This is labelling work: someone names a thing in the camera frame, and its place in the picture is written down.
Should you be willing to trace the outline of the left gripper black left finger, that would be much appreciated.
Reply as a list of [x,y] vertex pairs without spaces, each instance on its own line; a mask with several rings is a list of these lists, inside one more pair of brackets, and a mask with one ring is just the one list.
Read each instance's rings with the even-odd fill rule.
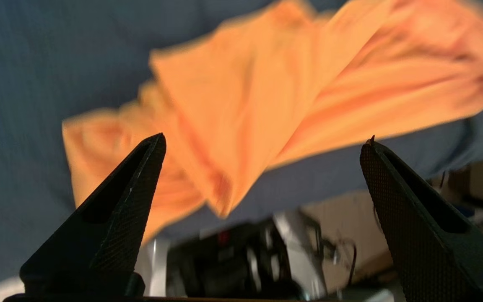
[[135,264],[166,153],[141,141],[22,265],[26,297],[141,297]]

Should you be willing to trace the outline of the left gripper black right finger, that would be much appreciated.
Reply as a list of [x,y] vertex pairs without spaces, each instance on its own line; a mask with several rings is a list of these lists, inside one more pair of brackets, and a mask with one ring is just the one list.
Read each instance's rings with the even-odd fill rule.
[[483,302],[483,233],[386,146],[360,165],[408,302]]

